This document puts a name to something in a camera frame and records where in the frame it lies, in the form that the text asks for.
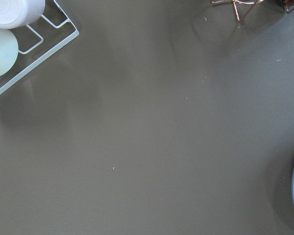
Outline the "pale green upturned cup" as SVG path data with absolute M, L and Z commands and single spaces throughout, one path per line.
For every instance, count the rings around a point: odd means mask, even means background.
M 13 67 L 18 50 L 18 42 L 14 34 L 8 29 L 0 29 L 0 76 Z

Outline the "white upturned cup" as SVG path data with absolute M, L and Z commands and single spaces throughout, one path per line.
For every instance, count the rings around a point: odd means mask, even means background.
M 13 29 L 38 20 L 45 0 L 0 0 L 0 29 Z

